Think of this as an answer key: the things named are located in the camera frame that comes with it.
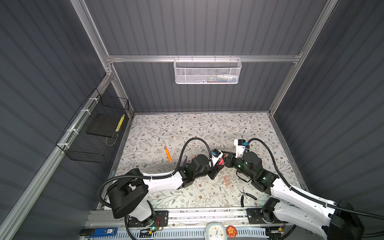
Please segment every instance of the patterned table surface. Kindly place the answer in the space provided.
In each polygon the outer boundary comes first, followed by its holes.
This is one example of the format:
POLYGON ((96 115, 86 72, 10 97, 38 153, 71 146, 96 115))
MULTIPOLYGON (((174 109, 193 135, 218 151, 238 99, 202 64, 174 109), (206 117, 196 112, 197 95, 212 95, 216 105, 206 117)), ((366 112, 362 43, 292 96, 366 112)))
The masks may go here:
MULTIPOLYGON (((204 139, 211 150, 231 152, 235 152, 234 139, 260 138, 273 152, 285 178, 299 186, 267 113, 135 115, 116 175, 123 175, 132 168, 147 173, 172 171, 184 143, 191 137, 204 139), (169 149, 172 162, 167 159, 164 145, 169 149)), ((263 160, 265 169, 275 172, 267 149, 254 141, 250 150, 263 160)), ((187 157, 190 162, 195 155, 207 152, 202 142, 194 140, 188 144, 182 160, 187 157)), ((154 192, 146 198, 156 209, 235 207, 240 206, 240 191, 243 190, 258 198, 257 201, 245 198, 245 206, 263 205, 269 197, 240 180, 233 168, 224 167, 214 180, 201 177, 187 188, 154 192), (224 177, 229 177, 230 181, 225 181, 224 177)))

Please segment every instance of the red round sticker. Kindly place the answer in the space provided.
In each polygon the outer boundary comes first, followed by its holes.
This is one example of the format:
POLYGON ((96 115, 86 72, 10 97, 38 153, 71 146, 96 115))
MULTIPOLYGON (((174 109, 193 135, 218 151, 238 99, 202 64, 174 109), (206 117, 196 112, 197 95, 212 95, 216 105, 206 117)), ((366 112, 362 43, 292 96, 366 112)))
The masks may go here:
POLYGON ((230 238, 234 238, 237 235, 237 230, 234 226, 229 225, 227 227, 227 235, 230 238))

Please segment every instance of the clock face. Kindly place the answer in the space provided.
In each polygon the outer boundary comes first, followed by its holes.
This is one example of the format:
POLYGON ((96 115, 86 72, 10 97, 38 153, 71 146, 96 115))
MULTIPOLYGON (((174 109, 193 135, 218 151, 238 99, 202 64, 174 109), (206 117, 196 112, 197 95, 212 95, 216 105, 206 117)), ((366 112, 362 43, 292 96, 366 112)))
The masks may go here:
POLYGON ((225 228, 220 223, 211 223, 205 230, 205 236, 207 240, 226 240, 227 233, 225 228))

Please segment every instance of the corrugated wall panel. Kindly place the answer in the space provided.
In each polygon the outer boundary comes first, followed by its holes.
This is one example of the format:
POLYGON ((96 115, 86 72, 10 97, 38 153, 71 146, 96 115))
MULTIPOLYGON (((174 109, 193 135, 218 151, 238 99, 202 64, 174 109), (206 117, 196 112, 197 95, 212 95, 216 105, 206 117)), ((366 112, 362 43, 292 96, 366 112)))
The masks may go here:
POLYGON ((293 55, 324 0, 86 0, 110 55, 293 55))
MULTIPOLYGON (((104 75, 69 0, 0 1, 0 222, 104 75)), ((74 239, 107 175, 65 158, 14 239, 74 239)))
POLYGON ((339 1, 275 114, 312 192, 376 214, 384 214, 383 11, 383 1, 339 1))
POLYGON ((291 63, 243 63, 238 84, 176 84, 172 63, 115 63, 136 112, 268 110, 291 63))

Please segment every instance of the white mesh basket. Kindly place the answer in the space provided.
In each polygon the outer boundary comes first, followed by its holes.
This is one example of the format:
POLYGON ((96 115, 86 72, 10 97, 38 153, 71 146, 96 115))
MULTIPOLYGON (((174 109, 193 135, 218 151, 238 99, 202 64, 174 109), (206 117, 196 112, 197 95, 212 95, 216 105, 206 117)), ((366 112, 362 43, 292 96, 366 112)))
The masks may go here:
POLYGON ((177 84, 236 84, 240 76, 241 61, 239 58, 175 58, 173 66, 177 84))

